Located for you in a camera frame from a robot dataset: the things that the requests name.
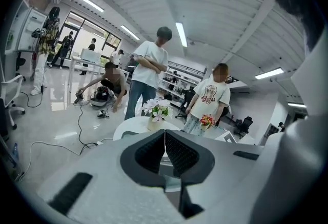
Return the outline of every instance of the flower pot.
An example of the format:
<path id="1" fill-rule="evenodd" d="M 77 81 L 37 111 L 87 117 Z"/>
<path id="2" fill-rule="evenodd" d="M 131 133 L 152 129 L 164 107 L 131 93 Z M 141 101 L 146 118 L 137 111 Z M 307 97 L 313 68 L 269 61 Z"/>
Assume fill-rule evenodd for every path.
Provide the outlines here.
<path id="1" fill-rule="evenodd" d="M 148 119 L 148 123 L 147 123 L 147 128 L 150 130 L 150 131 L 157 131 L 160 129 L 161 125 L 163 124 L 164 120 L 162 121 L 157 121 L 157 122 L 153 122 L 153 117 L 150 116 L 149 119 Z"/>

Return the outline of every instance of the white ceiling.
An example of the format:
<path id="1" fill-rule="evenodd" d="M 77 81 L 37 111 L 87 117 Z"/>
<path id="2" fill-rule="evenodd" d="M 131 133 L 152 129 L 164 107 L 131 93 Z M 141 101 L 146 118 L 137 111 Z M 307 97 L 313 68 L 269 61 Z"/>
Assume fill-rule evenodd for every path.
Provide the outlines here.
<path id="1" fill-rule="evenodd" d="M 73 0 L 128 35 L 120 28 L 125 25 L 140 38 L 138 43 L 155 40 L 157 29 L 168 26 L 173 31 L 173 39 L 165 45 L 170 55 L 209 66 L 226 62 L 230 74 L 248 85 L 261 88 L 255 75 L 278 67 L 291 74 L 304 61 L 303 29 L 274 0 L 92 1 L 105 11 L 100 13 L 81 0 Z M 183 23 L 187 48 L 181 45 L 175 22 Z M 274 89 L 296 95 L 294 101 L 301 102 L 289 76 L 284 76 L 285 89 Z"/>

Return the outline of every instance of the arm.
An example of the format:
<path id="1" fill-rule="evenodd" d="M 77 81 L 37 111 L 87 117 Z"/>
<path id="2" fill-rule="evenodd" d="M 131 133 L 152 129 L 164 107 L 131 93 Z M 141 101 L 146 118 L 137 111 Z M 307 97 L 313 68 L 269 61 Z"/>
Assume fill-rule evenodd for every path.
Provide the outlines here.
<path id="1" fill-rule="evenodd" d="M 160 70 L 141 55 L 138 55 L 137 62 L 144 67 L 154 70 L 157 74 L 160 74 Z"/>
<path id="2" fill-rule="evenodd" d="M 215 117 L 214 117 L 214 120 L 215 120 L 216 122 L 220 119 L 221 114 L 222 114 L 222 112 L 223 112 L 223 109 L 224 109 L 226 106 L 227 106 L 227 105 L 226 105 L 225 103 L 219 102 L 219 107 L 218 107 L 218 109 L 217 109 L 217 111 L 216 111 L 216 115 L 215 115 Z"/>
<path id="3" fill-rule="evenodd" d="M 90 83 L 88 83 L 85 87 L 82 87 L 78 90 L 79 93 L 83 93 L 88 87 L 93 86 L 94 84 L 100 82 L 101 80 L 105 79 L 105 75 L 102 75 L 95 80 L 92 80 Z"/>
<path id="4" fill-rule="evenodd" d="M 162 65 L 162 64 L 156 62 L 155 60 L 151 59 L 149 56 L 146 56 L 145 59 L 148 60 L 154 66 L 156 66 L 162 72 L 166 72 L 166 70 L 168 69 L 167 66 Z"/>
<path id="5" fill-rule="evenodd" d="M 186 109 L 186 114 L 188 115 L 194 104 L 196 103 L 197 99 L 199 98 L 198 94 L 195 94 L 193 98 L 191 99 L 187 109 Z"/>

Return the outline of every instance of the fluorescent light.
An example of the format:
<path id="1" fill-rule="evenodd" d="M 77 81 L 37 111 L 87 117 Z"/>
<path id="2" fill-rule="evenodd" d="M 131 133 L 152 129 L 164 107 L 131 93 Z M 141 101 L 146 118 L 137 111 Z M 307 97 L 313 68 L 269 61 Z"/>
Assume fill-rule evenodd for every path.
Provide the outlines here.
<path id="1" fill-rule="evenodd" d="M 175 25 L 176 25 L 176 28 L 178 29 L 182 46 L 187 47 L 188 44 L 187 44 L 186 35 L 185 35 L 185 31 L 183 29 L 182 23 L 175 23 Z"/>
<path id="2" fill-rule="evenodd" d="M 305 105 L 301 105 L 301 104 L 288 103 L 288 105 L 291 106 L 291 107 L 302 107 L 302 108 L 306 108 Z"/>
<path id="3" fill-rule="evenodd" d="M 94 4 L 93 2 L 91 2 L 90 0 L 82 0 L 84 2 L 86 2 L 87 4 L 91 5 L 92 7 L 96 8 L 97 10 L 99 10 L 100 12 L 103 12 L 104 9 L 99 7 L 97 4 Z"/>
<path id="4" fill-rule="evenodd" d="M 131 32 L 128 28 L 126 28 L 124 25 L 121 25 L 121 27 L 126 30 L 130 35 L 132 35 L 136 40 L 140 40 L 138 36 L 136 36 L 133 32 Z"/>
<path id="5" fill-rule="evenodd" d="M 80 17 L 80 16 L 78 16 L 78 15 L 76 15 L 75 13 L 70 13 L 71 15 L 74 15 L 76 18 L 79 18 L 79 19 L 81 19 L 82 21 L 84 20 L 82 17 Z"/>
<path id="6" fill-rule="evenodd" d="M 97 36 L 99 36 L 100 38 L 102 38 L 102 39 L 105 40 L 105 38 L 101 37 L 99 34 L 96 34 L 96 33 L 93 33 L 93 34 L 94 34 L 94 35 L 97 35 Z"/>
<path id="7" fill-rule="evenodd" d="M 77 27 L 77 28 L 80 28 L 79 25 L 76 25 L 76 24 L 74 24 L 74 23 L 72 23 L 72 22 L 67 22 L 67 23 L 70 24 L 70 25 L 72 25 L 72 26 L 75 26 L 75 27 Z"/>
<path id="8" fill-rule="evenodd" d="M 270 71 L 270 72 L 267 72 L 267 73 L 264 73 L 264 74 L 259 74 L 255 78 L 256 79 L 263 79 L 263 78 L 273 76 L 273 75 L 277 75 L 277 74 L 281 74 L 281 73 L 284 73 L 284 71 L 281 68 L 278 68 L 278 69 L 275 69 L 273 71 Z"/>
<path id="9" fill-rule="evenodd" d="M 105 32 L 105 30 L 104 29 L 102 29 L 102 28 L 100 28 L 100 27 L 98 27 L 98 26 L 96 26 L 95 24 L 93 24 L 92 22 L 89 22 L 89 21 L 85 21 L 84 23 L 88 23 L 88 24 L 90 24 L 90 25 L 93 25 L 94 27 L 96 27 L 96 28 L 98 28 L 99 30 L 101 30 L 102 32 Z"/>

